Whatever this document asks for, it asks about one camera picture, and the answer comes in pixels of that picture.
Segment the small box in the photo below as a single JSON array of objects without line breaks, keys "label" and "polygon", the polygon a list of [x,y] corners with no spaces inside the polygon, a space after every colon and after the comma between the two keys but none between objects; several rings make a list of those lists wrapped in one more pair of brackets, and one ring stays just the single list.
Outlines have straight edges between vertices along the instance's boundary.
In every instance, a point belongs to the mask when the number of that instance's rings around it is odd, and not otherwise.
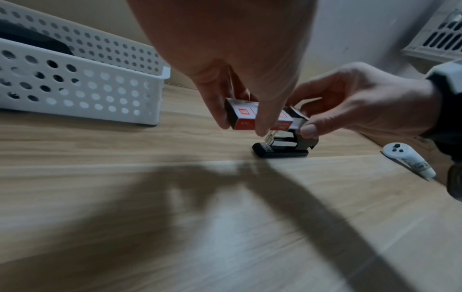
[{"label": "small box", "polygon": [[[258,102],[243,101],[227,98],[225,109],[231,127],[234,130],[255,130],[255,118],[258,112]],[[279,115],[276,124],[270,129],[272,131],[288,131],[300,128],[308,118],[298,109],[285,107]]]}]

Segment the wall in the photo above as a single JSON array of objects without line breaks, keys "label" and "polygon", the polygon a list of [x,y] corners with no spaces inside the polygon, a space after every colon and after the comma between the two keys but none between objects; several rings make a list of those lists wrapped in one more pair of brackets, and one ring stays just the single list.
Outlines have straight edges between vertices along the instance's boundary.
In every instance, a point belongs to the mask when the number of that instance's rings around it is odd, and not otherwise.
[{"label": "wall", "polygon": [[[9,0],[38,11],[149,43],[125,0]],[[341,64],[363,61],[419,77],[400,56],[443,0],[321,0],[300,81]],[[193,87],[173,70],[169,83]]]}]

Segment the hand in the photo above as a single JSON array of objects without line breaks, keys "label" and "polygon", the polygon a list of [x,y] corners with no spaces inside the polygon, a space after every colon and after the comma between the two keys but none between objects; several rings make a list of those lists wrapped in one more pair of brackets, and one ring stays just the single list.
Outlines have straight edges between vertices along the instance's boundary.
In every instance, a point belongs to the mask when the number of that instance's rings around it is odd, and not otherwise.
[{"label": "hand", "polygon": [[428,80],[400,78],[364,63],[342,66],[300,85],[288,105],[302,105],[310,120],[301,129],[315,138],[340,128],[380,137],[415,137],[431,129],[441,95]]},{"label": "hand", "polygon": [[224,99],[260,102],[266,135],[298,81],[317,0],[128,0],[146,35],[172,67],[191,78],[218,125]]}]

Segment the plastic basket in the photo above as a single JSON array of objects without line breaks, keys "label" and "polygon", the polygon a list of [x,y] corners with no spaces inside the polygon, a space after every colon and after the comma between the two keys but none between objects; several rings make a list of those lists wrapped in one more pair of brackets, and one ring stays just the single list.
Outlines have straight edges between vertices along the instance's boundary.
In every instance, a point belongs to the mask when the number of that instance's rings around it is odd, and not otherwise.
[{"label": "plastic basket", "polygon": [[0,108],[158,124],[170,67],[153,47],[1,0],[0,19],[74,54],[0,39]]},{"label": "plastic basket", "polygon": [[403,52],[436,63],[462,59],[462,1],[444,2]]}]

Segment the white storage rack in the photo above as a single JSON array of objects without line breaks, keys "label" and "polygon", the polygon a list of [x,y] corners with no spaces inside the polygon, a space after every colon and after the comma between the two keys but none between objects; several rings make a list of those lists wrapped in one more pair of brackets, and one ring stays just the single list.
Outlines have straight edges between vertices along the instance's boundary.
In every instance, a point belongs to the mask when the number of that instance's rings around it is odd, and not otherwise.
[{"label": "white storage rack", "polygon": [[157,125],[170,67],[153,47],[0,0],[0,19],[74,54],[0,39],[0,108]]},{"label": "white storage rack", "polygon": [[436,63],[462,59],[462,1],[446,0],[403,52]]}]

